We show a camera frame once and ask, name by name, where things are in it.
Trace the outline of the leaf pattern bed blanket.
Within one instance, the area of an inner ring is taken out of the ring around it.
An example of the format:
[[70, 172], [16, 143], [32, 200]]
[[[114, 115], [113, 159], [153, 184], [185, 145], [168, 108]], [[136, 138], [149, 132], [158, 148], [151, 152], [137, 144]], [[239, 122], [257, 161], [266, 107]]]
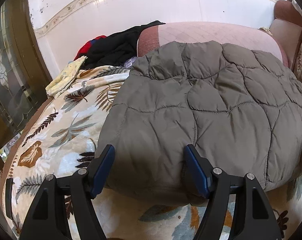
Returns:
[[[45, 176], [71, 175], [94, 157], [103, 123], [128, 75], [123, 67], [81, 70], [72, 85], [45, 102], [25, 126], [9, 152], [0, 186], [6, 212], [6, 180], [13, 178], [13, 220], [7, 222], [15, 237], [21, 234], [27, 209]], [[92, 203], [107, 236], [121, 239], [191, 239], [206, 209], [149, 205], [111, 190]]]

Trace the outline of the pink bolster pillow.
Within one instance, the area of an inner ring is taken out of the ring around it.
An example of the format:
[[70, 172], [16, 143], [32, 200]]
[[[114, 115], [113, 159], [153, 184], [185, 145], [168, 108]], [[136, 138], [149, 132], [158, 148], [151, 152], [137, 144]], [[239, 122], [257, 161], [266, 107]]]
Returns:
[[282, 61], [284, 66], [289, 66], [284, 49], [269, 33], [242, 25], [215, 22], [178, 22], [149, 27], [139, 36], [137, 56], [146, 55], [172, 41], [232, 43], [250, 50], [269, 52]]

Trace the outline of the wooden stained glass door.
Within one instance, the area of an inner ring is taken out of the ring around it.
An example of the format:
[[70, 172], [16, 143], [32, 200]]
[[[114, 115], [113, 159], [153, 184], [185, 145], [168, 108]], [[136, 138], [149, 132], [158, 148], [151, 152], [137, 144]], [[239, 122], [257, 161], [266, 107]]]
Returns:
[[0, 6], [0, 148], [21, 132], [47, 99], [52, 80], [30, 20], [28, 0]]

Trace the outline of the grey quilted hooded jacket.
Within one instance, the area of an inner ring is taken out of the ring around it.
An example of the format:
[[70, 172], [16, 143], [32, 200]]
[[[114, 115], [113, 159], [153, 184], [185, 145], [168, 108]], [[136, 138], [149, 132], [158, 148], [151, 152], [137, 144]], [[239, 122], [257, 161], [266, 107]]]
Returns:
[[201, 204], [183, 149], [266, 191], [302, 175], [302, 83], [273, 56], [235, 44], [171, 42], [139, 57], [97, 152], [115, 148], [106, 187], [162, 205]]

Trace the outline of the pink padded headboard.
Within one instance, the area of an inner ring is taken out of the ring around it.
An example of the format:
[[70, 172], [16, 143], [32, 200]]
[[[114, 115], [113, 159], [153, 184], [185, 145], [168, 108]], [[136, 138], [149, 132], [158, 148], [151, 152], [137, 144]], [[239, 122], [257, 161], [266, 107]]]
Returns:
[[293, 70], [302, 43], [302, 16], [292, 2], [279, 0], [274, 6], [270, 32], [285, 53], [284, 62]]

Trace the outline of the black smartphone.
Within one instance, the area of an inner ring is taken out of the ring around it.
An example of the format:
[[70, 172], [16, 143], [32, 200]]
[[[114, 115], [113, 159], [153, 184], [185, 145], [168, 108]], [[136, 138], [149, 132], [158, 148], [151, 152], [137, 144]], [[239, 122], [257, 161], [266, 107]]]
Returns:
[[6, 180], [5, 186], [5, 211], [7, 218], [13, 220], [12, 214], [12, 186], [13, 186], [13, 178], [8, 178]]

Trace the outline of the floral box beside bed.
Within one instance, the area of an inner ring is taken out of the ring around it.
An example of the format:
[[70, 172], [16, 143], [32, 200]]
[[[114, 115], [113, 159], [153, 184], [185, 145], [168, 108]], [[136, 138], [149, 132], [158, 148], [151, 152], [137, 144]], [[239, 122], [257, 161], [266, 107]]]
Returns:
[[3, 162], [6, 162], [9, 152], [13, 145], [18, 141], [20, 138], [21, 133], [17, 133], [10, 141], [8, 141], [1, 149], [0, 149], [0, 157], [2, 158]]

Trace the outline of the red garment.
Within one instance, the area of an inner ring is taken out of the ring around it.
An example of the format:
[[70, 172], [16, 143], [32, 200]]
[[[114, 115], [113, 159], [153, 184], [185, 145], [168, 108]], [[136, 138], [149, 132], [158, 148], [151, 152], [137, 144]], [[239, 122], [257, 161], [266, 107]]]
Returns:
[[89, 49], [92, 47], [92, 45], [99, 39], [103, 39], [103, 38], [106, 38], [107, 36], [105, 35], [101, 35], [101, 36], [98, 36], [96, 38], [94, 38], [93, 40], [90, 40], [88, 42], [86, 42], [86, 44], [84, 44], [80, 49], [79, 51], [77, 52], [77, 55], [75, 56], [75, 58], [73, 59], [74, 61], [77, 60], [78, 58], [86, 55], [89, 51]]

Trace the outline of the yellow patterned cloth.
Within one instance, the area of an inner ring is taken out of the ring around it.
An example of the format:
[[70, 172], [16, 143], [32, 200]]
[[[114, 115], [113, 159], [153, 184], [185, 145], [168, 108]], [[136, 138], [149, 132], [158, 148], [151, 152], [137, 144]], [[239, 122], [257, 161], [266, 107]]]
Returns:
[[79, 73], [81, 65], [86, 58], [86, 56], [81, 56], [75, 61], [69, 62], [60, 72], [60, 74], [47, 85], [45, 91], [49, 98], [59, 97], [72, 85]]

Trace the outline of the black garment pile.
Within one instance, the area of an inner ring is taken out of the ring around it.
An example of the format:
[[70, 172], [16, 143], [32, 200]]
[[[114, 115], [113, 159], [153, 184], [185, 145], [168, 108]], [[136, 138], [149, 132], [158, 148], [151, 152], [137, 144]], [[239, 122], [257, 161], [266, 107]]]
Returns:
[[147, 28], [163, 25], [160, 21], [134, 26], [96, 40], [88, 52], [81, 69], [89, 70], [100, 66], [122, 66], [137, 55], [137, 42], [140, 34]]

